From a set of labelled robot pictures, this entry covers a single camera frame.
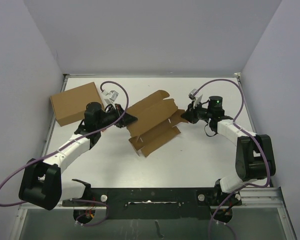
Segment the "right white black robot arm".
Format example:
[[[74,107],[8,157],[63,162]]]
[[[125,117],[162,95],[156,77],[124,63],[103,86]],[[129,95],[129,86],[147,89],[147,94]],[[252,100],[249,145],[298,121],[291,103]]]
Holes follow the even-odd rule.
[[[236,147],[234,172],[218,179],[213,187],[212,199],[222,205],[230,199],[232,192],[243,186],[251,186],[263,179],[269,184],[276,173],[275,156],[271,137],[237,125],[232,117],[225,115],[221,96],[210,96],[205,103],[207,107],[194,97],[180,116],[191,124],[200,120],[206,122],[214,135],[225,137]]]

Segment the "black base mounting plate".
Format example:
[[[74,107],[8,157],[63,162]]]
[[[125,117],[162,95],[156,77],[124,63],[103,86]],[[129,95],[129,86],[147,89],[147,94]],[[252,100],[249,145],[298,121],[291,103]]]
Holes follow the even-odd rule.
[[[96,188],[90,187],[83,202],[62,201],[64,207],[92,207],[93,201],[108,205],[110,220],[174,220],[194,218],[209,220],[214,216],[222,222],[233,217],[232,208],[242,205],[241,195],[228,195],[221,202],[212,199],[213,187],[161,187],[161,188]]]

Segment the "closed brown cardboard box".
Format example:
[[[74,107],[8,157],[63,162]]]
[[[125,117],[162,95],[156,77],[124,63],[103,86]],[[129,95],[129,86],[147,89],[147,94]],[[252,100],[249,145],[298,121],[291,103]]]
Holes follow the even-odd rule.
[[[50,101],[61,127],[83,120],[86,106],[91,102],[98,102],[105,109],[94,82],[52,95]]]

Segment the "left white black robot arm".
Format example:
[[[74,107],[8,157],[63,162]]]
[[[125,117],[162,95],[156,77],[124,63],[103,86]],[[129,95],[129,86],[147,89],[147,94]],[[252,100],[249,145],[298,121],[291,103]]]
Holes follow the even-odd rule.
[[[103,130],[113,125],[125,128],[137,120],[120,104],[112,105],[107,111],[98,102],[87,104],[83,120],[65,144],[44,160],[28,161],[19,199],[46,210],[52,210],[60,201],[73,199],[81,206],[87,205],[92,199],[91,185],[79,179],[64,181],[62,173],[97,144]]]

